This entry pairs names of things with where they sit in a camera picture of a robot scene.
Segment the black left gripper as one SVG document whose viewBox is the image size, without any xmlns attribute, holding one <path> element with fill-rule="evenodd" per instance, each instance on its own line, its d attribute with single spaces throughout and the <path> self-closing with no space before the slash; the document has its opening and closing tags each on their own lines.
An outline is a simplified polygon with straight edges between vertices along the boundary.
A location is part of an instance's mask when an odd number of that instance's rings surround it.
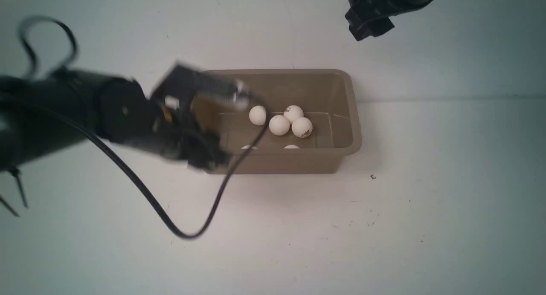
<svg viewBox="0 0 546 295">
<path fill-rule="evenodd" d="M 231 155 L 220 136 L 205 130 L 192 110 L 194 90 L 160 83 L 150 98 L 136 81 L 110 81 L 98 100 L 98 136 L 111 143 L 186 161 L 211 171 L 227 165 Z"/>
</svg>

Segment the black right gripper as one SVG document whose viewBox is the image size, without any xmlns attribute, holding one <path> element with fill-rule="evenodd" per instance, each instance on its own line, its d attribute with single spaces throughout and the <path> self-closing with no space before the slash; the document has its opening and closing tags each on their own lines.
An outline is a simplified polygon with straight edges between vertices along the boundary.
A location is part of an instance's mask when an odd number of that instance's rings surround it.
<svg viewBox="0 0 546 295">
<path fill-rule="evenodd" d="M 428 6 L 433 0 L 348 0 L 349 10 L 345 19 L 356 41 L 368 37 L 380 37 L 395 26 L 390 20 L 396 15 L 415 12 Z"/>
</svg>

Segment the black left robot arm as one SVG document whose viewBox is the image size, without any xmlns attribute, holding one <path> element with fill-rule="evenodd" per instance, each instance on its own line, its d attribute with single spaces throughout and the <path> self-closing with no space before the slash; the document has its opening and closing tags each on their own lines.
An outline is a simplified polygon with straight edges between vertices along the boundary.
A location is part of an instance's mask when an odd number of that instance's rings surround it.
<svg viewBox="0 0 546 295">
<path fill-rule="evenodd" d="M 100 140 L 186 161 L 213 170 L 230 159 L 220 135 L 194 113 L 199 100 L 230 104 L 238 86 L 226 79 L 175 66 L 150 98 L 135 80 L 61 69 L 41 81 L 1 78 L 1 169 L 55 153 L 84 140 L 76 129 L 44 109 L 86 129 Z"/>
</svg>

